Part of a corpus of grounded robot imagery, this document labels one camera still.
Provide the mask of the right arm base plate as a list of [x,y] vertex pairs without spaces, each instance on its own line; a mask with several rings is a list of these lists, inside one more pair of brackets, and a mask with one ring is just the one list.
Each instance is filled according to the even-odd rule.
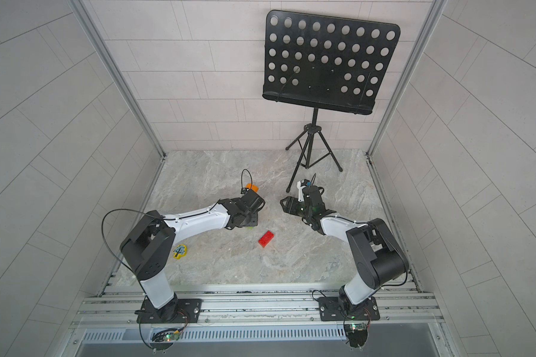
[[316,299],[322,321],[379,321],[381,319],[374,297],[357,305],[338,297],[322,296]]

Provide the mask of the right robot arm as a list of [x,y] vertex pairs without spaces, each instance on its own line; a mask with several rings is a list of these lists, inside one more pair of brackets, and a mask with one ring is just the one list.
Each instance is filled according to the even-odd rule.
[[367,222],[349,220],[326,208],[324,189],[301,182],[298,198],[280,201],[286,214],[300,217],[307,226],[324,236],[348,243],[357,269],[350,282],[339,289],[344,311],[360,306],[388,282],[406,275],[409,261],[388,225],[379,218]]

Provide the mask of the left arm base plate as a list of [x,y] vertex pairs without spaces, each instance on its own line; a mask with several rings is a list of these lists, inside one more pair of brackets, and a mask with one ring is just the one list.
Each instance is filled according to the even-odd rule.
[[174,298],[161,309],[156,309],[149,298],[135,311],[138,324],[185,324],[197,323],[202,308],[202,299]]

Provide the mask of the red lego brick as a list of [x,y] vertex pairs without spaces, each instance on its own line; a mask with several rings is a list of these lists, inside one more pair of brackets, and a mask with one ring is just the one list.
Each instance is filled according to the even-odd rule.
[[266,231],[266,233],[263,234],[262,237],[258,240],[258,244],[262,248],[265,248],[271,242],[274,236],[274,233],[272,233],[271,231]]

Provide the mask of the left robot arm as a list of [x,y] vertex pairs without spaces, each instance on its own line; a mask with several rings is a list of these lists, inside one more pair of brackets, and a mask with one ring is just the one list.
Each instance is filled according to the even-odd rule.
[[240,197],[184,214],[149,211],[121,243],[120,251],[153,307],[168,308],[177,298],[164,272],[173,247],[211,230],[256,227],[264,205],[263,198],[247,189]]

